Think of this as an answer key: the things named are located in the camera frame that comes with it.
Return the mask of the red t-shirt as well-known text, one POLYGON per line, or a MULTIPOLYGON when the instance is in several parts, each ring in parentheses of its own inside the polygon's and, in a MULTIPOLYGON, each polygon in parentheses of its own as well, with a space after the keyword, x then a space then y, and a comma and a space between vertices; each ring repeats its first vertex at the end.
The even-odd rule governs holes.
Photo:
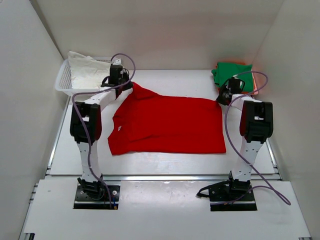
POLYGON ((224 154, 223 115, 210 99, 165 96, 133 85, 113 118, 112 155, 131 152, 224 154))

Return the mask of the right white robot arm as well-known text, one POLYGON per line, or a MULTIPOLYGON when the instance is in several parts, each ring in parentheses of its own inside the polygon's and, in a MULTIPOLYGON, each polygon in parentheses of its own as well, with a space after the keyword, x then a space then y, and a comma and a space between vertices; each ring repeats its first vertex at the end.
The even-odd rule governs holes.
POLYGON ((273 104, 255 100, 242 93, 245 82, 236 76, 226 80, 216 101, 241 111, 239 133, 242 137, 238 160, 230 171, 224 195, 229 200, 247 194, 256 157, 263 144, 273 134, 273 104))

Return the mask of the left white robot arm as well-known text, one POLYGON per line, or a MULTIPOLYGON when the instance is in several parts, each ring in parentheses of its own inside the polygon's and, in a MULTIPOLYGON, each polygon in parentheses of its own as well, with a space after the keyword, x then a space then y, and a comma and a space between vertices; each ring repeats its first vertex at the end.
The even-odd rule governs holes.
POLYGON ((129 71, 122 65, 110 66, 109 76, 102 82, 102 89, 78 92, 72 98, 70 135, 74 138, 81 157, 82 177, 78 179, 84 193, 94 201, 113 197, 103 180, 98 159, 98 140, 102 134, 102 111, 123 92, 133 87, 129 71))

